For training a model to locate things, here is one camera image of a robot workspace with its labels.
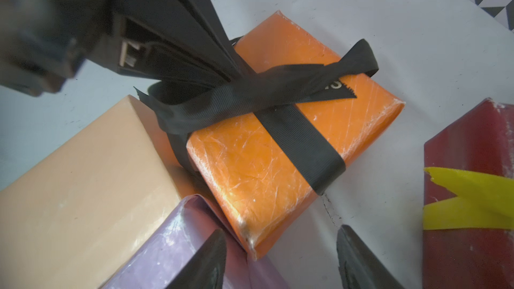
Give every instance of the yellow ribbon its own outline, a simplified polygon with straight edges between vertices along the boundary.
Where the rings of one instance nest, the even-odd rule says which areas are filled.
[[[424,230],[514,229],[514,179],[440,167],[425,171],[457,197],[425,205]]]

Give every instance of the red wrapped gift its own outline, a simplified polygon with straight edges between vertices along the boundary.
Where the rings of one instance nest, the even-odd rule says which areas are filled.
[[[425,166],[513,178],[514,105],[482,101],[425,143]],[[425,205],[453,197],[425,173]],[[514,230],[424,230],[423,288],[514,288]]]

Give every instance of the black ribbon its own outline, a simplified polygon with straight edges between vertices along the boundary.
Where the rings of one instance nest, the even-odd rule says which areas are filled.
[[[356,98],[338,79],[352,74],[372,76],[378,65],[364,39],[338,62],[273,67],[209,89],[159,82],[139,99],[157,114],[170,137],[179,163],[191,171],[186,142],[189,133],[224,119],[253,112],[299,173],[318,194],[345,170],[344,160],[294,104]]]

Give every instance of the wrapping paper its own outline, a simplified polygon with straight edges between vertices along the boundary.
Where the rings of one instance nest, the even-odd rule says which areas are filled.
[[[514,178],[513,127],[514,106],[486,99],[425,143],[425,166]],[[470,189],[456,188],[453,184],[458,181],[463,182],[462,177],[454,176],[451,179],[452,184],[443,183],[439,176],[438,183],[445,184],[447,189],[432,182],[430,175],[425,174],[426,206],[436,203],[451,204],[447,201],[459,201],[462,196],[472,199],[472,206],[466,212],[460,212],[461,220],[458,224],[453,222],[450,225],[452,228],[423,231],[423,288],[513,288],[514,231],[510,228],[496,228],[504,223],[500,217],[497,219],[489,216],[486,221],[488,225],[484,225],[480,216],[473,216],[473,219],[467,216],[469,210],[483,215],[488,205],[480,198],[473,197]],[[490,198],[490,190],[492,189],[488,188],[480,193]],[[497,194],[498,198],[489,203],[489,207],[491,204],[494,207],[492,210],[491,207],[485,210],[486,214],[491,215],[494,214],[491,211],[498,211],[499,204],[512,205],[505,198],[508,193],[502,193]],[[475,208],[477,203],[480,203],[481,211]],[[458,211],[452,212],[452,215],[458,214]],[[438,221],[436,226],[440,228],[443,222]]]
[[[128,96],[0,192],[0,288],[98,288],[199,192]]]
[[[340,59],[280,12],[242,37],[235,49],[257,73],[282,64],[329,64]],[[297,106],[350,165],[398,116],[404,103],[365,74],[344,76],[331,88],[342,85],[352,89],[357,99]],[[196,131],[187,147],[254,259],[266,254],[317,197],[253,114]]]
[[[225,231],[224,289],[287,288],[271,262],[254,262],[225,228],[228,223],[203,197],[188,196],[136,254],[103,286],[105,289],[163,289],[217,229]]]

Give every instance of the wrapped gift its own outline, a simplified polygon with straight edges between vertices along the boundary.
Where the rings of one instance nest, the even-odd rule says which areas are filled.
[[[424,289],[514,287],[513,127],[486,99],[425,144]]]
[[[222,229],[226,238],[223,288],[287,288],[271,262],[250,259],[227,226],[216,206],[201,196],[188,196],[103,288],[166,288],[216,229]],[[188,277],[202,277],[196,272]]]
[[[256,73],[283,64],[331,64],[340,60],[280,12],[242,37],[235,50]],[[350,63],[354,60],[354,56],[347,58]],[[347,75],[325,87],[326,91],[338,89],[350,91],[355,97],[296,107],[328,141],[336,157],[349,165],[391,124],[404,103],[366,74]],[[295,167],[276,135],[272,137],[262,119],[249,113],[198,130],[187,143],[190,157],[254,259],[266,254],[317,193],[323,192],[306,181],[300,172],[302,167]],[[308,164],[321,156],[313,148],[300,157]]]
[[[183,196],[155,113],[128,96],[0,192],[1,288],[98,288]]]

